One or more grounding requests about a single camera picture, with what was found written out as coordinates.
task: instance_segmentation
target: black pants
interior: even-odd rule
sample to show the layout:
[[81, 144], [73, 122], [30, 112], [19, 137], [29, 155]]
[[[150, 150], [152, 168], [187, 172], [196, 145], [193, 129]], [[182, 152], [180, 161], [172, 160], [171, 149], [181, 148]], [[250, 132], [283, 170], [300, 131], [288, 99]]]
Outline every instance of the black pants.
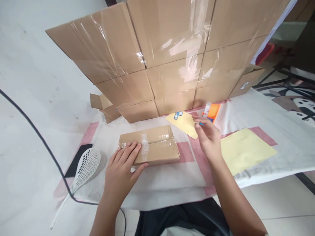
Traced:
[[140, 211], [135, 236], [160, 236], [164, 229], [179, 226], [205, 236], [229, 236], [230, 228], [213, 198], [152, 211]]

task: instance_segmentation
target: open cardboard box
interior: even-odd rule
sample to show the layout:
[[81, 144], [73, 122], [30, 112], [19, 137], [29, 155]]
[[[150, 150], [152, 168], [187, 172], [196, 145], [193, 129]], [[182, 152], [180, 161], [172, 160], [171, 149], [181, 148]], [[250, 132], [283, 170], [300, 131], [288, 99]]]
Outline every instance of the open cardboard box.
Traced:
[[127, 0], [46, 32], [136, 122], [227, 99], [289, 1]]
[[134, 166], [148, 163], [150, 166], [179, 162], [180, 154], [170, 125], [122, 134], [119, 146], [137, 141], [142, 147]]
[[250, 65], [243, 72], [241, 78], [233, 88], [229, 98], [247, 93], [247, 91], [258, 83], [259, 77], [265, 71], [265, 68]]
[[90, 94], [91, 107], [99, 109], [105, 116], [106, 123], [121, 116], [116, 107], [103, 95]]

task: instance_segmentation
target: piece of paper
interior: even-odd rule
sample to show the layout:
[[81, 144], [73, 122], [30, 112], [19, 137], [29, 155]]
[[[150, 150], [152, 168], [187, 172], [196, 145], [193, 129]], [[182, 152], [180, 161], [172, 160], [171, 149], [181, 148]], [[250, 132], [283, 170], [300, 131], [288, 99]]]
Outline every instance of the piece of paper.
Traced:
[[171, 124], [188, 134], [193, 139], [198, 138], [195, 130], [195, 122], [190, 114], [184, 111], [169, 114], [166, 118]]
[[277, 154], [275, 149], [247, 128], [221, 139], [221, 148], [232, 175]]

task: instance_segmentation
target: white fly swatter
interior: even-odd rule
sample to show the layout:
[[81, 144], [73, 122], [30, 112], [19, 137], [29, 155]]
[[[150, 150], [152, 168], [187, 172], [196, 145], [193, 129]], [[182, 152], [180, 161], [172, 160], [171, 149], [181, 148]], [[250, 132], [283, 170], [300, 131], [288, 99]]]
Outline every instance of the white fly swatter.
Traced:
[[[85, 182], [87, 182], [92, 176], [94, 176], [99, 163], [101, 161], [101, 154], [98, 150], [95, 150], [93, 148], [87, 149], [83, 155], [81, 156], [79, 160], [78, 167], [76, 169], [75, 177], [74, 177], [74, 183], [71, 187], [71, 192], [74, 193], [78, 190]], [[63, 200], [61, 206], [59, 207], [51, 225], [50, 229], [53, 229], [54, 225], [57, 222], [57, 219], [65, 206], [67, 200], [69, 199], [70, 194], [66, 196], [66, 198]]]

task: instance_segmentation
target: hand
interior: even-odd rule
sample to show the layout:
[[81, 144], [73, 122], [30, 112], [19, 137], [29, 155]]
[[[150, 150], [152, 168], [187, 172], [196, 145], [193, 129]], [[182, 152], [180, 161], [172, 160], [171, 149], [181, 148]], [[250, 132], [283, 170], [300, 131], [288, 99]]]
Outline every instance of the hand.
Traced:
[[102, 197], [106, 198], [106, 201], [113, 201], [120, 207], [137, 182], [141, 172], [149, 165], [148, 163], [143, 163], [134, 173], [130, 172], [140, 148], [141, 143], [137, 145], [136, 141], [132, 144], [127, 143], [125, 148], [118, 148], [110, 158], [106, 169], [105, 187]]
[[193, 116], [193, 120], [204, 125], [195, 124], [203, 153], [209, 162], [222, 158], [220, 130], [208, 118]]

